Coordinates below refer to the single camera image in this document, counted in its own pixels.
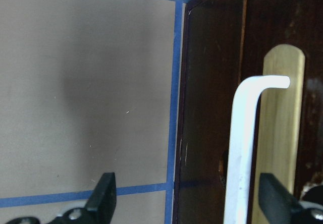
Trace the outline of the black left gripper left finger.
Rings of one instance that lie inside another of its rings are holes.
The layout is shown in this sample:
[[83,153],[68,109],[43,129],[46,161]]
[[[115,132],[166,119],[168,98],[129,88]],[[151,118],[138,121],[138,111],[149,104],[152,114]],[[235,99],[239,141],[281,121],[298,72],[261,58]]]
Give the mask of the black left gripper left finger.
[[95,223],[110,223],[117,203],[115,173],[104,173],[91,196],[85,204],[85,209]]

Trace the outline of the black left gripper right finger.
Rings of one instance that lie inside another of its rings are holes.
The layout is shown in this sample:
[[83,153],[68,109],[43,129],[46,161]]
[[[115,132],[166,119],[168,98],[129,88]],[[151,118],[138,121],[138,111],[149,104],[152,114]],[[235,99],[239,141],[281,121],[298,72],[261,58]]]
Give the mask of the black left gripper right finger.
[[303,207],[298,200],[270,173],[261,173],[258,204],[269,223],[292,223]]

